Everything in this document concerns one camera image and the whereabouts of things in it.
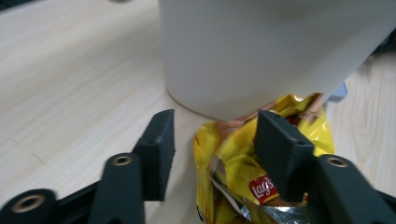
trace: silver foil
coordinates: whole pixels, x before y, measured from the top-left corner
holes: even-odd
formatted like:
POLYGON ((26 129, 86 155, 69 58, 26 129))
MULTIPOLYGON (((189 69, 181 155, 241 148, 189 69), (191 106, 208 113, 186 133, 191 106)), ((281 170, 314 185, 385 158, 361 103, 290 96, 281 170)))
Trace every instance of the silver foil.
MULTIPOLYGON (((222 184, 215 175, 211 176, 213 185, 221 191, 224 197, 231 203, 233 208, 244 218, 251 220, 250 211, 240 202, 238 202, 222 184)), ((308 216, 305 213, 305 207, 270 207, 262 206, 262 210, 273 218, 278 224, 309 224, 308 216)))
POLYGON ((305 207, 270 207, 261 208, 277 223, 281 224, 309 224, 305 207))

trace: light wood surface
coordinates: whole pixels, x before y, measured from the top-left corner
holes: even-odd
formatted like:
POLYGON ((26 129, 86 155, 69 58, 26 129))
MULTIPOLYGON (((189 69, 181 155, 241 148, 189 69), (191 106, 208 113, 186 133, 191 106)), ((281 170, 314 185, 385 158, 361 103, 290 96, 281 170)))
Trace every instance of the light wood surface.
MULTIPOLYGON (((147 223, 201 223, 191 138, 208 118, 163 85, 156 0, 50 0, 0 12, 0 204, 28 189, 62 198, 132 149, 153 114, 176 110, 177 153, 164 204, 147 223)), ((396 56, 365 62, 328 104, 336 153, 396 196, 396 56)))

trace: chip bag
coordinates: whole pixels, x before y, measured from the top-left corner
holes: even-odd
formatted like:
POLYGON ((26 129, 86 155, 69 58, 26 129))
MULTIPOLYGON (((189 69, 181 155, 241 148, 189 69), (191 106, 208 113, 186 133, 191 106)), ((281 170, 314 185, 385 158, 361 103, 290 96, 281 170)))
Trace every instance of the chip bag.
MULTIPOLYGON (((264 109, 271 110, 315 145, 314 155, 333 154, 334 146, 323 108, 312 113, 320 95, 305 99, 281 97, 264 109)), ((254 153, 257 113, 204 124, 194 136, 197 172, 197 206, 205 223, 308 223, 306 198, 283 202, 271 177, 254 153)))

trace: lay's logo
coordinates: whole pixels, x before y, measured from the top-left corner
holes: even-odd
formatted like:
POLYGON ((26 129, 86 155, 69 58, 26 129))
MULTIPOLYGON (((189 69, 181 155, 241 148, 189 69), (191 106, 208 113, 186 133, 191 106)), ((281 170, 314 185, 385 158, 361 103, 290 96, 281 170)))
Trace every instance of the lay's logo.
POLYGON ((264 203, 266 199, 277 194, 277 189, 268 175, 250 181, 248 187, 259 203, 264 203))

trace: screw hole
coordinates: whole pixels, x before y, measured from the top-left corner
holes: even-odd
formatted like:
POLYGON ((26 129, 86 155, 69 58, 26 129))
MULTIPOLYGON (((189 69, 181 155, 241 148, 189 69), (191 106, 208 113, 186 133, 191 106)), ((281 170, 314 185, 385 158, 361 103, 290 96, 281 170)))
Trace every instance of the screw hole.
POLYGON ((40 206, 44 201, 45 197, 40 194, 30 195, 17 201, 12 206, 11 211, 14 213, 24 213, 31 211, 40 206))
POLYGON ((132 162, 132 158, 129 156, 120 156, 113 160, 114 165, 122 166, 132 162))
POLYGON ((347 167, 347 163, 346 163, 345 161, 340 160, 340 159, 335 158, 335 157, 330 157, 330 158, 328 158, 328 159, 327 159, 327 162, 328 162, 330 165, 333 165, 333 166, 336 166, 336 167, 340 167, 340 168, 345 168, 345 167, 347 167))

